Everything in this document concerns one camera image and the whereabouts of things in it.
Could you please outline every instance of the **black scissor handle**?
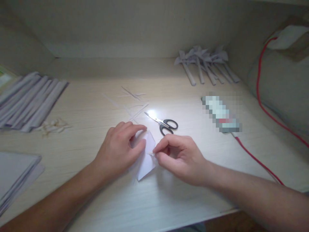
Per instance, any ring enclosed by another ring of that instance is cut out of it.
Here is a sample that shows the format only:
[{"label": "black scissor handle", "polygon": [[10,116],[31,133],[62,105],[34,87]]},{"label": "black scissor handle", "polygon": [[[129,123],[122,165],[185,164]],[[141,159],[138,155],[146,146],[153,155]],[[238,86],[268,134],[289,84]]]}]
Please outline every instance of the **black scissor handle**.
[{"label": "black scissor handle", "polygon": [[[176,127],[172,127],[170,124],[168,124],[169,121],[175,123]],[[178,128],[178,123],[176,123],[176,122],[175,122],[174,120],[172,120],[172,119],[165,119],[165,120],[163,120],[163,122],[164,122],[166,125],[168,125],[168,127],[171,128],[171,129],[176,130],[176,129]]]},{"label": "black scissor handle", "polygon": [[163,129],[166,129],[166,130],[168,130],[169,132],[171,132],[172,134],[174,133],[170,128],[168,128],[168,127],[166,127],[165,125],[160,125],[160,131],[161,131],[161,134],[163,135],[163,136],[165,136],[165,134],[163,133]]}]

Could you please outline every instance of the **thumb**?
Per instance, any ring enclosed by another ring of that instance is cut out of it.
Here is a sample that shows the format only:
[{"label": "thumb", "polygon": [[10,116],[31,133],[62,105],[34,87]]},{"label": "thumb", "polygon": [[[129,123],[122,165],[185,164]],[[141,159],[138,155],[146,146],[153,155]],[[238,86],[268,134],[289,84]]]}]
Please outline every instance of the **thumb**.
[{"label": "thumb", "polygon": [[178,160],[168,156],[164,152],[159,152],[156,154],[156,158],[158,159],[159,165],[163,168],[169,170],[171,173],[175,174],[179,170],[179,162]]},{"label": "thumb", "polygon": [[146,139],[142,139],[135,148],[129,151],[129,156],[134,161],[139,157],[139,155],[143,152],[146,147]]}]

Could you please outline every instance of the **hand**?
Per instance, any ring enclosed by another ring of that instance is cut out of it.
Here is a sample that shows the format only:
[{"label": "hand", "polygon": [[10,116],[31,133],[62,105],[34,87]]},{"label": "hand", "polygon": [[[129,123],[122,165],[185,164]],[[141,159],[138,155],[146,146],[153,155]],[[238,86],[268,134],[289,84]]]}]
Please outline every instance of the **hand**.
[{"label": "hand", "polygon": [[130,147],[130,140],[138,131],[146,129],[144,125],[120,122],[108,130],[96,158],[91,163],[102,184],[120,176],[134,164],[145,149],[146,140],[141,140],[133,149]]},{"label": "hand", "polygon": [[[165,153],[170,146],[177,147],[179,150],[176,159]],[[189,136],[167,134],[157,144],[153,152],[160,166],[188,184],[204,186],[213,176],[211,174],[212,163],[203,157],[201,151]]]}]

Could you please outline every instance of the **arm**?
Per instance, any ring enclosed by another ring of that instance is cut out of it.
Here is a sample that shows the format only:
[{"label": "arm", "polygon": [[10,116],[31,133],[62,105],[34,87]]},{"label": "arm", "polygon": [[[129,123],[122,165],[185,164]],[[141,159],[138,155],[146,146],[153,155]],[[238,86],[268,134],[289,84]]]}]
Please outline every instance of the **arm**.
[{"label": "arm", "polygon": [[[176,159],[166,148],[177,147]],[[166,135],[155,147],[159,164],[184,182],[212,188],[270,231],[309,231],[309,198],[290,188],[207,161],[190,137]]]},{"label": "arm", "polygon": [[130,148],[129,140],[147,129],[121,122],[109,129],[94,161],[43,200],[0,228],[8,231],[63,231],[77,211],[104,185],[125,172],[145,149],[145,140]]}]

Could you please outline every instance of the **red cable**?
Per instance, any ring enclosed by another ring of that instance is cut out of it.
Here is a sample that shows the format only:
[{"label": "red cable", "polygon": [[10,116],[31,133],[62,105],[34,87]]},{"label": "red cable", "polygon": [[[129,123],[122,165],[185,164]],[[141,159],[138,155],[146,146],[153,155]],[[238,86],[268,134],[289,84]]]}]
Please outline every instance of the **red cable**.
[{"label": "red cable", "polygon": [[288,132],[290,132],[292,135],[294,135],[296,138],[298,138],[300,141],[302,141],[308,148],[309,148],[309,144],[302,139],[298,134],[294,133],[293,131],[291,131],[289,128],[287,128],[285,125],[283,125],[282,123],[278,122],[273,116],[271,116],[270,113],[267,112],[267,110],[265,110],[265,108],[263,107],[262,103],[261,103],[261,99],[260,99],[260,92],[259,92],[259,82],[260,82],[260,76],[261,76],[261,63],[262,63],[262,57],[264,55],[264,52],[266,50],[267,45],[269,44],[270,41],[272,40],[276,40],[278,37],[274,37],[271,38],[270,40],[267,41],[267,43],[265,44],[262,52],[261,52],[261,56],[260,59],[258,61],[258,73],[257,73],[257,100],[258,103],[260,105],[260,107],[262,108],[262,110],[272,119],[274,120],[279,126],[283,127],[284,129],[286,129]]},{"label": "red cable", "polygon": [[238,137],[235,137],[235,139],[237,140],[237,142],[240,144],[240,146],[256,161],[258,162],[259,165],[261,165],[263,168],[265,168],[270,174],[272,174],[277,181],[279,181],[280,184],[284,185],[284,183],[279,179],[279,177],[277,177],[268,167],[266,167],[261,161],[259,161],[257,158],[255,158],[254,155],[252,155],[245,147],[244,145],[242,145],[241,141],[239,140]]}]

